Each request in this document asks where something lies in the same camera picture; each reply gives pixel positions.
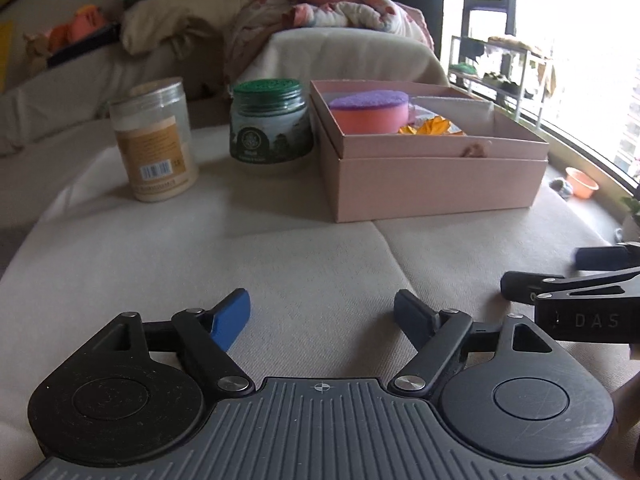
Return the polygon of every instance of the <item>blue gripper pad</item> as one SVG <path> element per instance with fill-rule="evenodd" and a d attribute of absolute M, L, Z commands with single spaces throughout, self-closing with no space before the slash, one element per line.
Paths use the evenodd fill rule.
<path fill-rule="evenodd" d="M 251 316 L 251 300 L 244 288 L 229 294 L 220 304 L 211 325 L 211 338 L 225 352 L 234 343 Z"/>

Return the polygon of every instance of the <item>green jar lid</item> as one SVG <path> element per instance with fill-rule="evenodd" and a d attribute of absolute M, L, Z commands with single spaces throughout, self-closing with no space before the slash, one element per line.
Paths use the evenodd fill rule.
<path fill-rule="evenodd" d="M 249 98 L 252 102 L 279 101 L 300 95 L 302 86 L 296 79 L 256 79 L 234 87 L 234 96 Z"/>

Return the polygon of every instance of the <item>metal screw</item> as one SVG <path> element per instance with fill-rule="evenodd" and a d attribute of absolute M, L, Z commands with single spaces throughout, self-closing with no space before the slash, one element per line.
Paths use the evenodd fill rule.
<path fill-rule="evenodd" d="M 229 375 L 218 381 L 218 387 L 226 392 L 241 392 L 249 387 L 249 381 L 244 377 Z"/>
<path fill-rule="evenodd" d="M 423 389 L 427 383 L 424 382 L 422 377 L 418 377 L 417 375 L 402 375 L 394 381 L 394 385 L 399 390 L 417 392 L 418 390 Z"/>

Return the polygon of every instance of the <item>plastic jar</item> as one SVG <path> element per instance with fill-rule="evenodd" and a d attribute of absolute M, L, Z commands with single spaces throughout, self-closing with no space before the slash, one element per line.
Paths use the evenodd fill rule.
<path fill-rule="evenodd" d="M 133 194 L 158 202 L 198 177 L 187 103 L 179 77 L 144 83 L 110 103 L 111 125 Z"/>
<path fill-rule="evenodd" d="M 229 151 L 245 166 L 288 170 L 311 152 L 302 86 L 295 79 L 258 79 L 233 90 Z"/>

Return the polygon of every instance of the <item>floral blanket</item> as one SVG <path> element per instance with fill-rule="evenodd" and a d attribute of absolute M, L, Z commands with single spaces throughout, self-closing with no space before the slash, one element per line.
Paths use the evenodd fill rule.
<path fill-rule="evenodd" d="M 433 40 L 420 10 L 391 0 L 250 0 L 225 38 L 225 79 L 233 83 L 272 34 L 297 27 L 357 27 Z"/>

